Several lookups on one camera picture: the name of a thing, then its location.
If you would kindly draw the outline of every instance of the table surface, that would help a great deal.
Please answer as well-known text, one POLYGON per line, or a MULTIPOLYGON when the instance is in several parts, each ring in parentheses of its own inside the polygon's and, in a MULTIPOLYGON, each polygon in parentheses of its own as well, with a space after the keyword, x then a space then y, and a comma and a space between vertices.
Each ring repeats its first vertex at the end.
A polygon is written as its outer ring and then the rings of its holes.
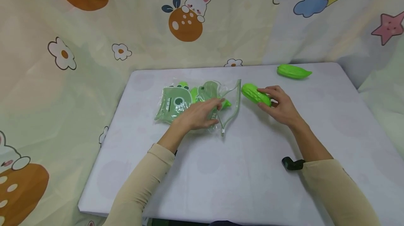
MULTIPOLYGON (((138 70, 132 73, 79 202, 82 212, 107 216, 115 195, 168 125, 155 123, 162 88, 178 80, 242 79, 280 85, 312 130, 362 189, 383 225, 404 221, 404 161, 336 63, 300 64, 313 74, 292 80, 277 66, 138 70)), ((332 225, 299 171, 292 133, 242 96, 237 117, 220 133, 188 134, 144 216, 243 224, 332 225)))

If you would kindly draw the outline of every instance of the plastic bag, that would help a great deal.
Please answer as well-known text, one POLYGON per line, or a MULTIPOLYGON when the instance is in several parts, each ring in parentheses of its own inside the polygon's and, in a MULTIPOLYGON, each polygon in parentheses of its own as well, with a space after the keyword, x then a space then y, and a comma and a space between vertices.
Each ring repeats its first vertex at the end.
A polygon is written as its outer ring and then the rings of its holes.
POLYGON ((182 112, 196 102, 204 102, 211 98, 225 98, 232 93, 231 100, 223 102, 223 108, 218 111, 213 109, 208 115, 208 119, 218 119, 220 123, 209 130, 221 129, 221 134, 225 133, 225 126, 234 116, 236 116, 240 106, 241 80, 228 83, 220 83, 215 80, 205 82, 195 82, 192 80, 173 79, 173 83, 163 88, 159 111, 154 120, 172 123, 182 112), (224 122, 221 120, 221 113, 233 111, 231 116, 224 122))

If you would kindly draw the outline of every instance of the right hand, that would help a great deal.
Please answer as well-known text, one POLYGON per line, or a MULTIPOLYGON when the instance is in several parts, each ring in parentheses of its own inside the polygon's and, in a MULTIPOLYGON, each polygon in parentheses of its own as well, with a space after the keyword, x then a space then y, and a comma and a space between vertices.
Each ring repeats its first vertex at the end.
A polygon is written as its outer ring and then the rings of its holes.
POLYGON ((219 122, 217 119, 208 119, 207 117, 213 109, 221 110, 224 100, 225 99, 212 98, 205 102, 191 104, 171 125, 183 127, 186 132, 190 130, 207 129, 219 122))
POLYGON ((268 113, 276 121, 289 127, 304 123, 303 118, 297 112, 290 97, 279 86, 270 86, 266 88, 258 88, 258 92, 268 94, 276 102, 272 102, 272 107, 265 103, 259 102, 258 107, 268 113))

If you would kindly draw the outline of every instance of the beige sleeve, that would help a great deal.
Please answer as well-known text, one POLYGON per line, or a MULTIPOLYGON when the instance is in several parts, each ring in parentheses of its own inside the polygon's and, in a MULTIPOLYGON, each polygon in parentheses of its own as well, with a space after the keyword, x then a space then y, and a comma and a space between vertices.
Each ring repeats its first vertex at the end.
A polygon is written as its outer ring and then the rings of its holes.
POLYGON ((104 226, 141 226, 143 209, 174 158, 172 152, 153 144, 116 195, 104 226))
POLYGON ((380 225, 372 205, 337 160, 304 163, 303 176, 336 226, 380 225))

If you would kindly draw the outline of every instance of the blue cloud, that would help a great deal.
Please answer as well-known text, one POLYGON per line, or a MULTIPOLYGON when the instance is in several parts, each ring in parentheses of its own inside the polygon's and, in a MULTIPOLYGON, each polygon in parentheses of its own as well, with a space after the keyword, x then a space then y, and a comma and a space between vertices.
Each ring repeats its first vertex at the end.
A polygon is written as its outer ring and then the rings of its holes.
POLYGON ((298 2, 293 8, 296 15, 303 15, 308 18, 313 14, 322 12, 328 4, 328 0, 303 0, 298 2))

